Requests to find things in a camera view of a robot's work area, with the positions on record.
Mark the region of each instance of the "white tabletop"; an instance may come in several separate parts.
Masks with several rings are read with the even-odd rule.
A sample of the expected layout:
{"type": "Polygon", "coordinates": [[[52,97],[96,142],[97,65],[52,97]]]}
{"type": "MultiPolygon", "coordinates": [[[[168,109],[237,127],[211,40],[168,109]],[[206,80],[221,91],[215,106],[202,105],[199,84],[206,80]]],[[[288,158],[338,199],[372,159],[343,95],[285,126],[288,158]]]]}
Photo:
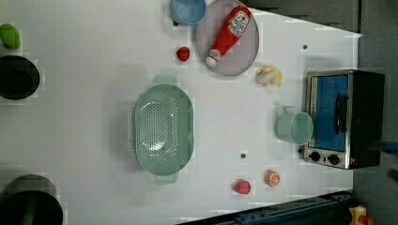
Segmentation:
{"type": "Polygon", "coordinates": [[[260,49],[236,77],[208,70],[192,27],[173,27],[168,0],[0,0],[0,22],[22,32],[17,52],[40,69],[37,93],[0,99],[1,188],[38,173],[57,187],[65,224],[175,224],[352,188],[353,173],[299,159],[298,147],[276,138],[284,105],[301,108],[308,70],[357,66],[358,35],[252,10],[260,49]],[[191,59],[174,57],[181,45],[191,59]],[[279,68],[281,88],[254,74],[279,68]],[[135,159],[131,115],[156,75],[175,75],[194,104],[193,158],[177,183],[159,187],[135,159]],[[282,176],[276,187],[266,170],[282,176]],[[237,195],[231,184],[251,182],[237,195]]]}

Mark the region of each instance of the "ketchup label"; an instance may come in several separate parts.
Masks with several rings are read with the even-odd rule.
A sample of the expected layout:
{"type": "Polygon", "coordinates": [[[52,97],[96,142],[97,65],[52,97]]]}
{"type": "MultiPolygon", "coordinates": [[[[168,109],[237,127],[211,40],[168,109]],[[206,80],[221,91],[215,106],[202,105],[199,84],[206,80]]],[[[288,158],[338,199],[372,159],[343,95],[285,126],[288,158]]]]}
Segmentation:
{"type": "Polygon", "coordinates": [[[215,58],[217,61],[219,61],[222,58],[222,54],[218,50],[211,50],[208,55],[215,58]]]}
{"type": "Polygon", "coordinates": [[[249,24],[249,17],[243,11],[240,11],[235,15],[231,21],[229,21],[229,30],[238,38],[243,34],[246,26],[249,24]]]}

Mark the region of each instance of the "oven knob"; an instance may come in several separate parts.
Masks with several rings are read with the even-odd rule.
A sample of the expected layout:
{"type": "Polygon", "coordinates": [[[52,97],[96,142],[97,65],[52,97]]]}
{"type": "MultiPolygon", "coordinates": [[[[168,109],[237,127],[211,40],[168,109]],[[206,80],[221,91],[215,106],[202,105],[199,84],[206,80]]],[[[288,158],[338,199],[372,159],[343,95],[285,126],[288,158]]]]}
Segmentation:
{"type": "Polygon", "coordinates": [[[336,155],[331,155],[330,157],[328,157],[328,160],[331,163],[331,165],[333,165],[333,166],[339,164],[339,162],[340,162],[339,157],[336,155]]]}
{"type": "Polygon", "coordinates": [[[312,153],[310,154],[310,158],[311,158],[313,161],[319,161],[319,159],[321,158],[321,155],[319,155],[319,153],[317,153],[317,152],[312,152],[312,153]]]}

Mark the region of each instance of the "pink plate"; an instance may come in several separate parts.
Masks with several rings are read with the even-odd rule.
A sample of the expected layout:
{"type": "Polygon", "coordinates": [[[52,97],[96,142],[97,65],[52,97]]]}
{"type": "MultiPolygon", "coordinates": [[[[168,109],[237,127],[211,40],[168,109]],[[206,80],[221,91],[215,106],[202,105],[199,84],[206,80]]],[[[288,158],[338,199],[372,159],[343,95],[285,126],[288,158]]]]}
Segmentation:
{"type": "Polygon", "coordinates": [[[252,65],[258,51],[258,27],[252,16],[240,40],[215,67],[210,67],[205,61],[214,40],[219,34],[223,21],[232,8],[237,6],[243,6],[243,4],[238,0],[215,1],[208,6],[207,15],[197,26],[196,43],[203,63],[213,72],[221,75],[235,76],[243,73],[252,65]]]}

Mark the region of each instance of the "black pot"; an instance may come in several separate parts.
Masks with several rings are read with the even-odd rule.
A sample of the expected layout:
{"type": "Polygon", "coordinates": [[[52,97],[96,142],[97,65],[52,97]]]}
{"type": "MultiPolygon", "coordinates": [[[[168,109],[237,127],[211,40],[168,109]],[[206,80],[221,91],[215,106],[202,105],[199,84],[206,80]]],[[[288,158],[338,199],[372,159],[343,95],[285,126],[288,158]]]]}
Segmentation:
{"type": "Polygon", "coordinates": [[[7,55],[0,57],[0,96],[24,99],[38,90],[40,76],[36,66],[28,59],[7,55]]]}
{"type": "Polygon", "coordinates": [[[61,225],[61,204],[55,198],[55,187],[38,175],[22,176],[6,186],[0,198],[2,225],[61,225]]]}

